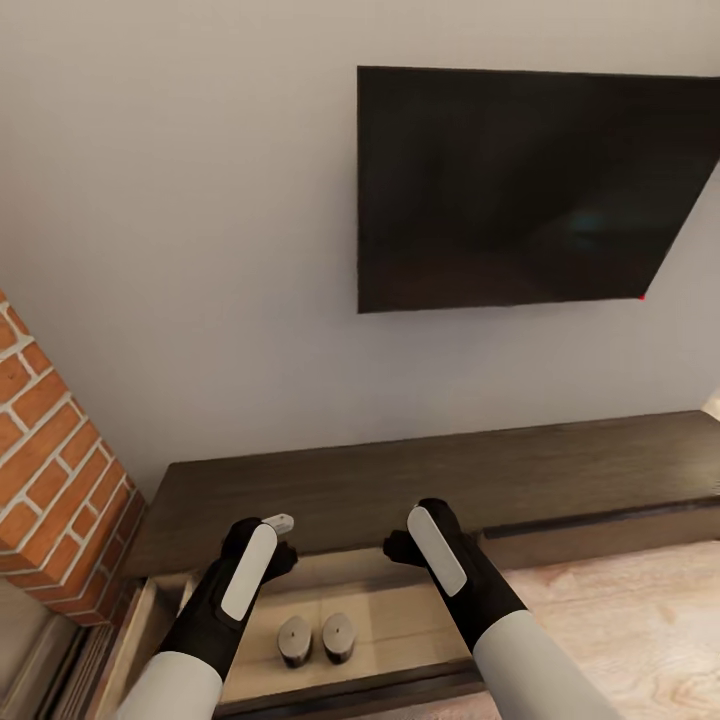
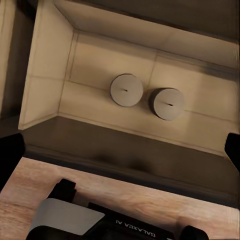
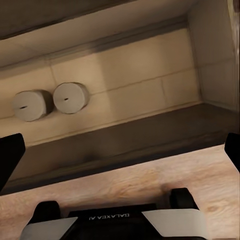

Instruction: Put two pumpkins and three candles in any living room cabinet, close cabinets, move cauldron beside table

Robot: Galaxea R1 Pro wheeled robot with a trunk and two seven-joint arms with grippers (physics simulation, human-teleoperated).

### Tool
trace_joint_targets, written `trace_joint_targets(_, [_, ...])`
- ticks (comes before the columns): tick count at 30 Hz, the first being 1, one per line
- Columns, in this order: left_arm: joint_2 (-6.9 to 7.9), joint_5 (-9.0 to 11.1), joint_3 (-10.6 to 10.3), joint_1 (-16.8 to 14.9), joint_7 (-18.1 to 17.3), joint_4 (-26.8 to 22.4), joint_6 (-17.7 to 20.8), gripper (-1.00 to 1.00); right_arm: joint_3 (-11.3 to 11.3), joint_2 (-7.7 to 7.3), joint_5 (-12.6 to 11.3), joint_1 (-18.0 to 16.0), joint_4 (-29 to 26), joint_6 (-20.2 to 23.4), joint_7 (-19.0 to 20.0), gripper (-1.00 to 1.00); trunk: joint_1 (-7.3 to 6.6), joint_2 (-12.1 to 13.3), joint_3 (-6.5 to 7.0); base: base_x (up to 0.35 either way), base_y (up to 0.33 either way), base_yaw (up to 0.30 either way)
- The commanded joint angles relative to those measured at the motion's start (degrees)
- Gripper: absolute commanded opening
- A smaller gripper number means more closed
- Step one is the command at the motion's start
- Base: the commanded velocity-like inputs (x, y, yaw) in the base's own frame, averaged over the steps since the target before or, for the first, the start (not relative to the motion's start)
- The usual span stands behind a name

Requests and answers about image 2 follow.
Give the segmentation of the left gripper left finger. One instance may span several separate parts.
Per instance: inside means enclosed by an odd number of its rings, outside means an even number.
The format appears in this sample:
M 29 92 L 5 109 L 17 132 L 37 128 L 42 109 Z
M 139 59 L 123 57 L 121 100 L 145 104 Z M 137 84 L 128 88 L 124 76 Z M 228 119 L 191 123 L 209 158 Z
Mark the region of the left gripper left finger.
M 21 133 L 0 138 L 0 192 L 26 151 Z

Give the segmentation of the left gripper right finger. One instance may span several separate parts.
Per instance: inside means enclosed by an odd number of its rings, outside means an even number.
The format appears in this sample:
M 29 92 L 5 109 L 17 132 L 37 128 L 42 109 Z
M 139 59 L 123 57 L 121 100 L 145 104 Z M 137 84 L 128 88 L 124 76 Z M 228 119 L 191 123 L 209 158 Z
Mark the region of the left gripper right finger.
M 240 172 L 240 134 L 229 133 L 224 150 Z

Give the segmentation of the pillar candle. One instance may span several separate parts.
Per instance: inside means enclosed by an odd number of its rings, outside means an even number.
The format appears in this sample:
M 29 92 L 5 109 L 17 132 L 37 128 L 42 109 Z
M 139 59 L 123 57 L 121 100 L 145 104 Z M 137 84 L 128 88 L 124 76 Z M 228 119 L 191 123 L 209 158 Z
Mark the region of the pillar candle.
M 123 73 L 111 82 L 109 93 L 117 105 L 131 107 L 136 105 L 143 96 L 142 82 L 131 73 Z
M 165 121 L 172 121 L 183 114 L 186 100 L 178 89 L 160 87 L 150 94 L 148 105 L 157 117 Z

